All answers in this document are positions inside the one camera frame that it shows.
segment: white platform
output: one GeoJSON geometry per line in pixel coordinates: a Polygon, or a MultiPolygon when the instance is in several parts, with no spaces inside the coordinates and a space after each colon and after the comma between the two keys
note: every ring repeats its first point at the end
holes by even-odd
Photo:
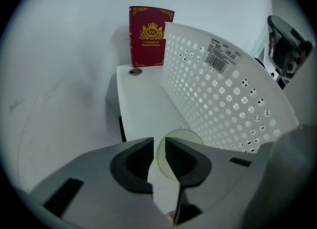
{"type": "Polygon", "coordinates": [[[154,161],[148,181],[153,184],[154,202],[162,212],[176,208],[179,184],[166,178],[158,168],[156,150],[170,131],[189,126],[161,87],[162,66],[144,67],[131,76],[131,65],[117,67],[120,111],[127,141],[154,137],[154,161]]]}

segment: red book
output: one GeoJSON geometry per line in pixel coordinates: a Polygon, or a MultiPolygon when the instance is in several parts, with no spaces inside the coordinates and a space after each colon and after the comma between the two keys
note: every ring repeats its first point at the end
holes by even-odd
{"type": "Polygon", "coordinates": [[[129,8],[130,48],[133,67],[163,65],[165,21],[172,22],[174,11],[150,7],[129,8]]]}

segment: gold crown emblem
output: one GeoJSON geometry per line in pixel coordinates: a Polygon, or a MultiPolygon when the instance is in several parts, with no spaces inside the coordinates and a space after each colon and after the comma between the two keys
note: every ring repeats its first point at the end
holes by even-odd
{"type": "Polygon", "coordinates": [[[157,28],[158,25],[156,23],[152,22],[152,23],[148,23],[148,27],[149,27],[149,29],[153,29],[153,28],[157,28]]]}

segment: barcode label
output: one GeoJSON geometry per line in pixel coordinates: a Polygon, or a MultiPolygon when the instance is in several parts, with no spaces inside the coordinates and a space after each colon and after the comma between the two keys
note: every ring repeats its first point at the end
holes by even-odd
{"type": "Polygon", "coordinates": [[[216,57],[215,55],[211,53],[208,54],[205,62],[220,74],[222,74],[223,71],[228,66],[228,64],[224,60],[216,57]]]}

